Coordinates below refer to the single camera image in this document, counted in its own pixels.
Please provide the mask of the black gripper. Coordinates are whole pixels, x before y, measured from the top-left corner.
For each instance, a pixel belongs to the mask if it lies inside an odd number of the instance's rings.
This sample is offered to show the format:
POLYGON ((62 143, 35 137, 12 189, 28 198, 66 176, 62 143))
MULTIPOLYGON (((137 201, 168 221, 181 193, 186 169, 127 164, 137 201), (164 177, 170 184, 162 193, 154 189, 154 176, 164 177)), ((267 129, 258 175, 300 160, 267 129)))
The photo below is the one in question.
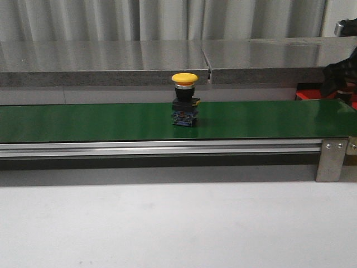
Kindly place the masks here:
POLYGON ((336 92, 335 99, 352 105, 352 95, 356 94, 356 48, 347 59, 329 64, 322 72, 324 82, 320 88, 321 96, 327 98, 336 92))

